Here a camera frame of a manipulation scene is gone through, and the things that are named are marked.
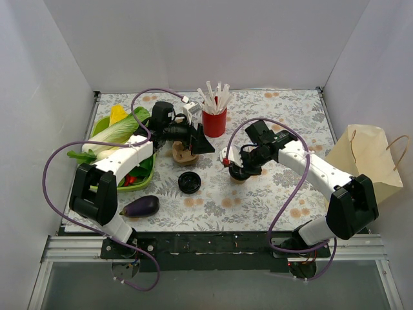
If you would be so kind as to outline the brown cardboard cup carrier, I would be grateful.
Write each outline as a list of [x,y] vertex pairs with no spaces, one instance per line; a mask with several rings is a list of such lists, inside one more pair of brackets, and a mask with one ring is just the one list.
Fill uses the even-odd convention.
[[184,149],[184,146],[180,141],[175,141],[173,143],[172,157],[180,166],[193,165],[199,159],[199,155],[193,155],[190,150]]

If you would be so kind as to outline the black plastic cup lid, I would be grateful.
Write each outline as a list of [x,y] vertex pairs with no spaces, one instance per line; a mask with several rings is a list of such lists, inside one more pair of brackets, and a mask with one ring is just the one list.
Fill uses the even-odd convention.
[[247,180],[250,177],[250,175],[247,174],[243,168],[237,167],[232,163],[228,166],[228,171],[231,177],[238,180]]

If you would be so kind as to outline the brown paper coffee cup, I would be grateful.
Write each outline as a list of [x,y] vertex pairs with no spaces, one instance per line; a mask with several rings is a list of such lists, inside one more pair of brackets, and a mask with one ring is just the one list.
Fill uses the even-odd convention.
[[231,177],[230,179],[235,184],[244,184],[246,182],[246,180],[238,180],[238,179],[235,179],[233,177]]

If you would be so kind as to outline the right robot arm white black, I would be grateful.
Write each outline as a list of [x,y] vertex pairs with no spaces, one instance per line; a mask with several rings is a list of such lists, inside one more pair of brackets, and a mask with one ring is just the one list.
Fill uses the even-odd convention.
[[268,119],[252,118],[244,122],[251,151],[228,144],[220,160],[236,181],[246,181],[262,173],[270,161],[284,165],[301,176],[297,188],[307,181],[328,202],[326,215],[297,227],[281,245],[271,245],[279,253],[308,256],[330,239],[348,240],[379,216],[374,186],[370,178],[353,176],[311,153],[304,139],[284,127],[275,133],[267,127]]

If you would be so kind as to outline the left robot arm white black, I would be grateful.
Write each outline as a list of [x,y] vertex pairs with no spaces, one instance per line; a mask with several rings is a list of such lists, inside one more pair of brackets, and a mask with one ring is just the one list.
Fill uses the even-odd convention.
[[215,152],[207,140],[202,124],[193,125],[189,114],[174,119],[173,104],[158,101],[152,108],[147,125],[151,138],[142,129],[133,134],[124,148],[116,150],[96,164],[81,164],[77,170],[69,201],[70,210],[97,225],[105,235],[117,239],[116,252],[131,258],[137,242],[131,238],[133,229],[117,211],[117,185],[133,168],[152,157],[166,141],[180,141],[192,155]]

